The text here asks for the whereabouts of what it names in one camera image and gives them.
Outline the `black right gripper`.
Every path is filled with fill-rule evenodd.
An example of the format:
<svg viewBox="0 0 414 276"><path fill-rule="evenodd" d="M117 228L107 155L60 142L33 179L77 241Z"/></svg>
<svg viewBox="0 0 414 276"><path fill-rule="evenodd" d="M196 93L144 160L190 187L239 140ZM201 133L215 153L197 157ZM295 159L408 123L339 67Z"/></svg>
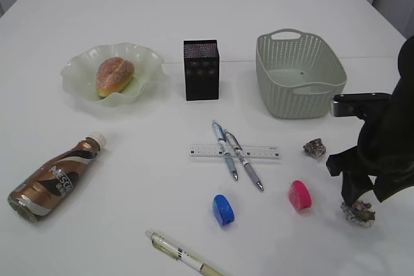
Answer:
<svg viewBox="0 0 414 276"><path fill-rule="evenodd" d="M331 114L365 121L356 147L332 154L327 160L331 175L342 172L341 194L347 206L372 190L367 175L377 176L374 193L379 202L413 187L412 107L333 107Z"/></svg>

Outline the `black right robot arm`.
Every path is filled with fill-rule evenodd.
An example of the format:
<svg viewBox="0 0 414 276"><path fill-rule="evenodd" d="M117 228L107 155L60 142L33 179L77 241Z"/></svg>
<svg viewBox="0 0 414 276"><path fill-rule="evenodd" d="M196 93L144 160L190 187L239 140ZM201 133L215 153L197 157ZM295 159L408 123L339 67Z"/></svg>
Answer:
<svg viewBox="0 0 414 276"><path fill-rule="evenodd" d="M383 202L413 186L413 38L398 54L400 79L392 94L337 94L334 117L356 116L364 121L357 145L328 157L331 176L341 175L342 198L353 205L373 191Z"/></svg>

